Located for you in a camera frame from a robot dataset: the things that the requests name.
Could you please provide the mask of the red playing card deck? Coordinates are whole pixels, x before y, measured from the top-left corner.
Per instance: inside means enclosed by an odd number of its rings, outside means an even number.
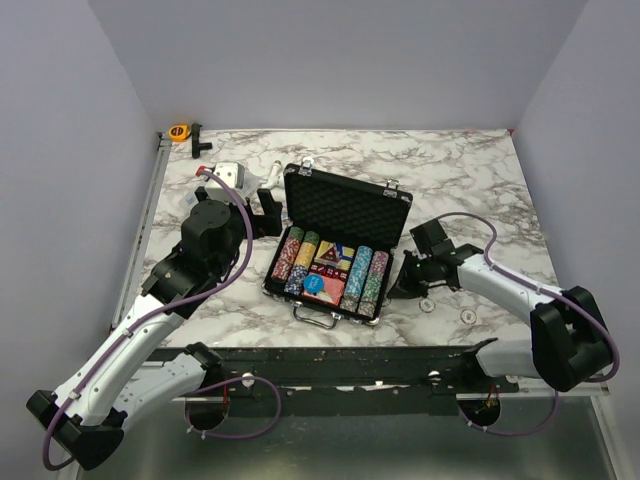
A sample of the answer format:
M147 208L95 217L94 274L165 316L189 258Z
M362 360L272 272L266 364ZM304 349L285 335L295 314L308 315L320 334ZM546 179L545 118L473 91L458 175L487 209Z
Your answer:
M339 279L331 279L326 277L324 277L324 282L324 290L319 294L315 296L305 294L303 287L303 295L322 303L337 306L340 303L345 287L345 282L342 282Z

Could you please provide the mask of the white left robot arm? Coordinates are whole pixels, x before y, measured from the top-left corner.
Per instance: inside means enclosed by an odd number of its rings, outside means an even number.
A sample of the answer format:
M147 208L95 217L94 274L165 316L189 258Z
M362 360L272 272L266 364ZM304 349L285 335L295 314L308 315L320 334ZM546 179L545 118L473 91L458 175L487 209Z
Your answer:
M26 407L45 430L42 463L59 471L72 463L100 466L137 420L183 395L226 394L229 386L272 382L229 376L222 358L201 342L147 372L143 365L171 333L248 266L255 216L233 189L225 201L198 201L181 238L152 270L125 318L90 359L52 391L38 390Z

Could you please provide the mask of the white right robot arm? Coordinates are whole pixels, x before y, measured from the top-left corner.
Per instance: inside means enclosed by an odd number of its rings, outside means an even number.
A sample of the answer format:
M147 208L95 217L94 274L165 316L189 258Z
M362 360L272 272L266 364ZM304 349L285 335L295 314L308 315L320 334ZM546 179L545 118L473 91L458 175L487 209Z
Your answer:
M518 376L539 378L567 392L617 373L619 350L588 290L536 282L492 260L488 247L455 246L440 218L410 234L416 249L404 253L389 298L425 298L437 286L464 290L490 300L530 329L527 340L488 339L468 349L459 370L467 389L480 392L496 377Z

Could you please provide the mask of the blue small blind button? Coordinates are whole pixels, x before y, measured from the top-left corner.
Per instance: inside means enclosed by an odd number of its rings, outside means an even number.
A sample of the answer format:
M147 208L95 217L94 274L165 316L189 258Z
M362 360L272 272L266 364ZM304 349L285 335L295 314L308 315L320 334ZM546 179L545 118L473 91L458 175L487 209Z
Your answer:
M324 277L319 274L309 274L303 282L304 293L315 296L324 290Z

